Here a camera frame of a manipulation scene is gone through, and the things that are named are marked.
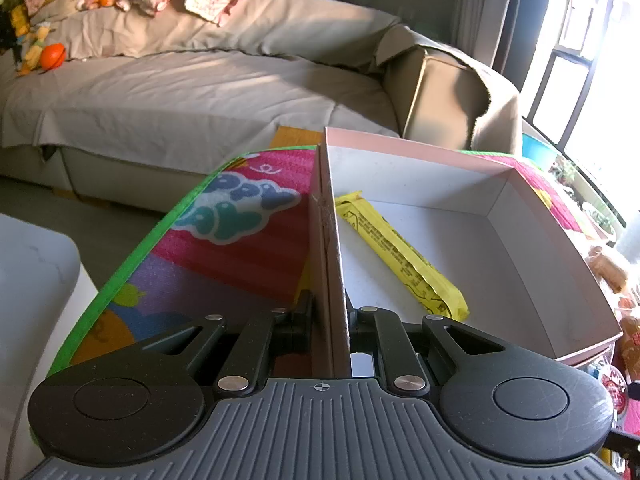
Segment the pink cardboard box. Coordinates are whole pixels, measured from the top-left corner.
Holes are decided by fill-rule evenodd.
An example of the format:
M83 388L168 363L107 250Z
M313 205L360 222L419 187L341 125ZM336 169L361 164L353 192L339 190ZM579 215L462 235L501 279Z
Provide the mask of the pink cardboard box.
M349 308L417 323L422 307L334 200L360 193L462 292L469 326L568 365L589 362L622 331L574 235L509 166L437 146L329 128L309 194L312 368L350 374Z

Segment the grey cushion seat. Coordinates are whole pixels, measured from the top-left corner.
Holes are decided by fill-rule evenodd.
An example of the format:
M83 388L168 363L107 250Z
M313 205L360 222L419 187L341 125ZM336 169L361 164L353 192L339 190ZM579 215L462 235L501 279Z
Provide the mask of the grey cushion seat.
M28 398L96 296L76 244L41 226L1 217L1 477L42 460L26 422Z

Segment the brown snack bag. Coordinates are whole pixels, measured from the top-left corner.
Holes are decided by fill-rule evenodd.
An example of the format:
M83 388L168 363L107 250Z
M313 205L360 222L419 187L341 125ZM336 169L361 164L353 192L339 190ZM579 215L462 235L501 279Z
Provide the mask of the brown snack bag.
M586 263L593 275L605 281L614 294L626 292L630 263L613 248L608 246L590 248Z

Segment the yellow snack packet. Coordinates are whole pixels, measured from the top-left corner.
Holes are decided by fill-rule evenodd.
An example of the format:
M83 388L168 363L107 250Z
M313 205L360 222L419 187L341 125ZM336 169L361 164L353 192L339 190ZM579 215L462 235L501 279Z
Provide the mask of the yellow snack packet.
M361 192L338 196L336 213L368 244L429 314L465 321L470 310L462 292L387 222Z

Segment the beige sofa bed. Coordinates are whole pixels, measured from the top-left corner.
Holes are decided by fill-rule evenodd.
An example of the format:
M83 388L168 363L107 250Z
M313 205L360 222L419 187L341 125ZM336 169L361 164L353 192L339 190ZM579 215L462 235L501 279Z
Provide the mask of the beige sofa bed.
M165 211L282 128L343 128L516 154L518 90L396 16L333 0L242 0L215 25L173 3L55 22L63 64L1 59L1 172Z

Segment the orange toy ball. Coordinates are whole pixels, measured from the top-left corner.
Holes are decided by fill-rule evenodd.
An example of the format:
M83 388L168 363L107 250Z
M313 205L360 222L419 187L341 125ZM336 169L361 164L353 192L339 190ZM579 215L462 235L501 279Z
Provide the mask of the orange toy ball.
M64 44L50 44L44 47L40 54L40 67L47 72L59 68L66 59L66 47Z

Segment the yellow plush toy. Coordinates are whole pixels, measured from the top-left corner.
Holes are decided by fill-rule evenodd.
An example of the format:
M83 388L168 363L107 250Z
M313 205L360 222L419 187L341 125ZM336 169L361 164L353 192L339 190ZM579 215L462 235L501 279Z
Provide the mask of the yellow plush toy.
M26 76L40 64L42 51L51 30L49 21L41 21L32 26L24 4L10 12L11 25L15 32L13 48L17 76Z

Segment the grey curtain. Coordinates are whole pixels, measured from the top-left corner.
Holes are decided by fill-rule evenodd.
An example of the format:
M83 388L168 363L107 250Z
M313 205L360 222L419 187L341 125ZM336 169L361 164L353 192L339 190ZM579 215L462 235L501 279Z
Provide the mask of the grey curtain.
M452 44L491 66L500 44L510 44L519 4L520 0L454 0Z

